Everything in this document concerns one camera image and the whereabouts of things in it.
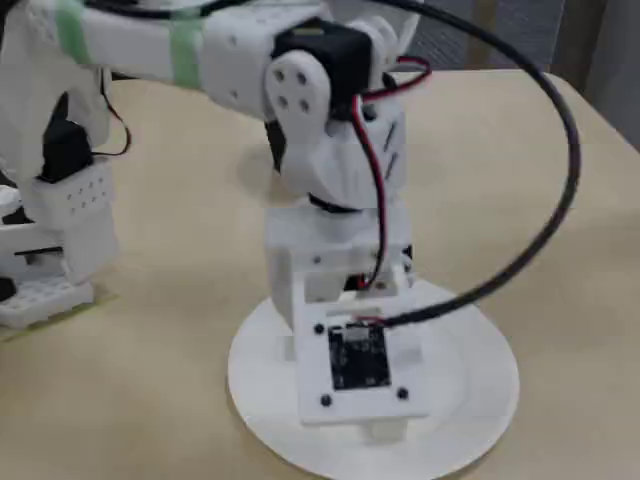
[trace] black circuit board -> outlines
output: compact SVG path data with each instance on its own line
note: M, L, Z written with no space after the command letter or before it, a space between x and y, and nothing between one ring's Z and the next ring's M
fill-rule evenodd
M329 329L333 388L362 390L388 387L391 372L384 329L350 324Z

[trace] red wire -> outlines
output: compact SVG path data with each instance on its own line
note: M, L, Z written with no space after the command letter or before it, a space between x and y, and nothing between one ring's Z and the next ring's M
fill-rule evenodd
M373 175L374 186L376 189L376 198L377 198L377 207L378 207L378 227L379 227L379 237L380 237L380 245L376 258L376 266L369 280L364 283L364 285L359 285L361 290L369 290L373 283L376 281L376 278L380 274L380 270L382 269L382 263L384 261L384 254L387 250L387 203L386 203L386 195L384 188L384 177L382 176L382 170L380 168L380 161L378 160L378 156L371 144L371 140L369 139L369 135L362 123L362 117L360 113L360 102L358 96L354 96L351 102L351 116L352 116L352 124L353 129L362 145L365 156L369 161L369 167L371 169L371 174Z
M413 87L419 85L424 80L426 80L431 75L431 65L428 61L413 56L402 56L398 57L399 64L417 64L423 67L424 71L417 75L415 78L399 84L394 87L384 88L380 90L373 90L371 92L367 92L362 95L362 100L371 102L375 100L380 100L383 98L388 98L393 95L398 95L404 93ZM385 183L384 177L382 175L382 169L380 168L380 160L373 148L371 140L369 139L369 134L362 122L362 117L360 113L360 102L358 101L358 96L354 96L351 102L351 117L353 124L353 129L362 145L362 149L364 150L365 156L369 161L369 167L371 168L371 174L374 180L374 186L376 189L376 198L377 198L377 207L378 207L378 226L379 226L379 248L378 253L376 255L376 265L372 275L369 277L368 281L365 281L364 275L360 277L358 281L358 287L361 290L369 290L373 283L378 278L380 274L380 270L382 269L382 263L384 262L384 256L387 251L387 204L386 204L386 194L385 194Z

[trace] green tape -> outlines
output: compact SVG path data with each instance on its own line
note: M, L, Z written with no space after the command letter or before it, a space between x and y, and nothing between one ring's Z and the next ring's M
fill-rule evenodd
M179 87L200 89L200 62L196 42L202 35L199 9L184 9L171 22L173 82Z
M91 57L82 29L84 7L78 0L58 0L56 23L62 51L81 65L89 65Z

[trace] beige tabletop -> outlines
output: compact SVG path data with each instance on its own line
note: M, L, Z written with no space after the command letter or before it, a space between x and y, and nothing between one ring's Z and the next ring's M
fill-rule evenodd
M521 402L455 478L640 477L640 155L558 83L583 135L582 189L544 255L481 305L519 361ZM308 478L247 431L225 381L234 333L269 294L264 209L290 199L262 125L147 82L113 97L135 136L113 161L122 256L98 278L117 297L0 345L0 478ZM437 73L407 105L417 269L462 290L555 205L560 123L517 72Z

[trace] white circular base plate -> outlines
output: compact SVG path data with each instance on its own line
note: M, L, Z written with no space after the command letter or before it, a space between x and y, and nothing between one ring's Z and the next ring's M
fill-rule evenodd
M451 294L425 281L430 305ZM336 480L427 480L464 468L505 432L520 390L518 367L500 331L475 307L418 328L430 415L406 437L372 444L353 425L304 427L298 418L293 336L270 300L244 322L229 354L229 389L249 429L286 461Z

